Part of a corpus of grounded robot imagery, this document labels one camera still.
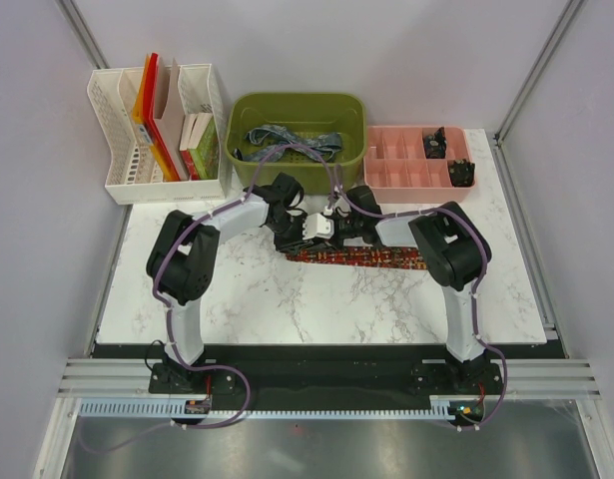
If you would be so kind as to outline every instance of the yellow book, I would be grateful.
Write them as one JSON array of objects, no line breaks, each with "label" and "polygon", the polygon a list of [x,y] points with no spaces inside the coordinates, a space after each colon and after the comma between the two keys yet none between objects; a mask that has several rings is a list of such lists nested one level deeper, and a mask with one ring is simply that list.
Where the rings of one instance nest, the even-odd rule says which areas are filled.
[{"label": "yellow book", "polygon": [[154,159],[158,163],[158,166],[163,171],[163,177],[167,182],[174,182],[176,178],[174,178],[173,174],[170,171],[169,165],[165,161],[164,154],[160,151],[159,145],[154,142],[149,135],[149,131],[147,130],[146,122],[143,116],[143,98],[145,96],[145,82],[147,79],[147,70],[149,67],[149,60],[151,55],[147,55],[145,58],[145,68],[143,69],[143,77],[140,81],[140,88],[138,89],[138,97],[136,97],[136,103],[134,104],[134,109],[131,112],[131,118],[136,124],[138,128],[138,132],[142,135],[143,139],[146,143],[149,144],[149,148],[151,150]]},{"label": "yellow book", "polygon": [[218,177],[220,148],[216,122],[211,113],[198,114],[188,149],[201,180],[214,180]]}]

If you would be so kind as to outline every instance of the green plastic bin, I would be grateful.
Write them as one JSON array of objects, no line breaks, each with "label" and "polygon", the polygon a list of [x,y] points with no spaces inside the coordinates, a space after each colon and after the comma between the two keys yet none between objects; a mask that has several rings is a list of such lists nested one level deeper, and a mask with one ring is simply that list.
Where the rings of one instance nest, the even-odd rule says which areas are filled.
[{"label": "green plastic bin", "polygon": [[[251,93],[240,97],[231,111],[225,148],[244,186],[251,183],[258,164],[242,162],[233,152],[238,148],[247,155],[266,146],[257,147],[245,139],[249,130],[264,124],[285,126],[305,138],[340,133],[342,151],[334,162],[342,167],[345,189],[355,182],[366,152],[366,116],[357,97],[341,93]],[[266,163],[257,184],[270,185],[280,172],[296,178],[308,194],[328,194],[324,166],[301,153],[287,150],[279,162]]]}]

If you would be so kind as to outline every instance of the pink organizer tray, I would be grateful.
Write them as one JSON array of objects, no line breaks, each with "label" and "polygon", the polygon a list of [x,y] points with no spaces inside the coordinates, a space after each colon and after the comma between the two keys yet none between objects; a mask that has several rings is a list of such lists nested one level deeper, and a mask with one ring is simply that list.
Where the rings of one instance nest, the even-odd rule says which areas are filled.
[{"label": "pink organizer tray", "polygon": [[364,181],[378,203],[461,202],[475,188],[456,188],[448,169],[455,160],[472,162],[464,131],[444,127],[446,158],[427,159],[422,138],[439,127],[368,127]]}]

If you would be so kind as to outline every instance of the small white object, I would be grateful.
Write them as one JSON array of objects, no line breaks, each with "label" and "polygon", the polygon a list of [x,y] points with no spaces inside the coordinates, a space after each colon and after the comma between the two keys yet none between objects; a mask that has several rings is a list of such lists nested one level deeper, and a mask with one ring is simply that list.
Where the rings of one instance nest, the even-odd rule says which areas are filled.
[{"label": "small white object", "polygon": [[303,225],[303,238],[311,240],[313,238],[330,239],[333,236],[333,220],[326,218],[320,213],[309,215]]},{"label": "small white object", "polygon": [[415,247],[415,238],[408,223],[412,217],[387,218],[380,220],[375,230],[385,246]]}]

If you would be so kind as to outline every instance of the white desk organizer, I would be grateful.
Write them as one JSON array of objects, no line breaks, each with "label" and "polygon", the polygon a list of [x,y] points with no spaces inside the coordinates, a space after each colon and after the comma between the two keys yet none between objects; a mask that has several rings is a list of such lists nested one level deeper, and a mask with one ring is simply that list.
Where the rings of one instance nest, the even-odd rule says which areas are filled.
[{"label": "white desk organizer", "polygon": [[212,65],[182,65],[178,89],[185,113],[213,113],[220,143],[216,180],[164,182],[147,142],[131,119],[142,68],[96,70],[87,86],[100,126],[111,149],[105,189],[119,205],[220,200],[231,185],[232,165],[223,152],[227,121]]}]

